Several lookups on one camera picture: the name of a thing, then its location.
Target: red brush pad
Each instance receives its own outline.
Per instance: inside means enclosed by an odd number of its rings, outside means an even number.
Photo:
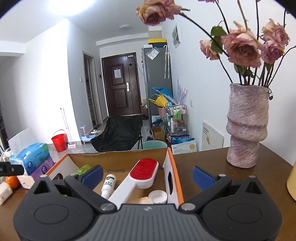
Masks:
[[[132,169],[130,175],[137,180],[146,180],[152,177],[157,161],[150,158],[141,159]]]

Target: gray refrigerator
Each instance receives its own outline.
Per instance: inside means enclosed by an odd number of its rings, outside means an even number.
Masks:
[[[170,78],[168,78],[168,64],[166,70],[165,78],[165,48],[158,48],[159,54],[155,59],[150,59],[146,54],[151,52],[151,48],[142,49],[142,59],[144,68],[144,78],[146,87],[146,97],[147,99],[154,93],[153,87],[163,87],[167,88],[173,94],[171,73]],[[150,124],[152,123],[152,115],[159,115],[157,106],[150,101],[147,101],[148,106],[148,116]]]

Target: flower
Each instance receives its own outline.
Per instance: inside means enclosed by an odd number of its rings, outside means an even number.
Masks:
[[[273,40],[268,40],[264,44],[264,50],[261,52],[261,57],[267,64],[273,64],[284,54],[283,49]]]
[[[271,18],[269,20],[270,21],[262,28],[263,39],[265,41],[273,40],[284,49],[285,46],[289,44],[290,40],[285,28],[279,23],[275,25]]]
[[[219,59],[219,53],[211,50],[211,41],[210,40],[201,40],[200,41],[200,50],[204,53],[207,58],[210,60]]]
[[[238,29],[230,29],[228,35],[221,36],[221,42],[229,54],[229,61],[244,67],[257,68],[261,66],[258,49],[264,49],[255,35],[249,29],[245,29],[234,21]]]
[[[206,2],[215,2],[215,0],[198,0],[199,2],[206,1]]]
[[[144,24],[154,26],[167,18],[173,20],[174,14],[179,14],[181,9],[174,0],[145,0],[143,5],[137,7],[136,15]]]

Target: ribbed gray surface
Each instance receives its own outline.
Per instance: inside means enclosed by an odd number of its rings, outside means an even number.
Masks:
[[[176,211],[175,205],[123,205],[119,212],[101,215],[77,241],[218,241],[197,216]]]

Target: green bottle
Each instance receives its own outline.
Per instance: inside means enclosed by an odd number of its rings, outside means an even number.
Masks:
[[[86,173],[88,170],[91,169],[91,165],[85,164],[82,168],[80,168],[76,173],[80,176]]]

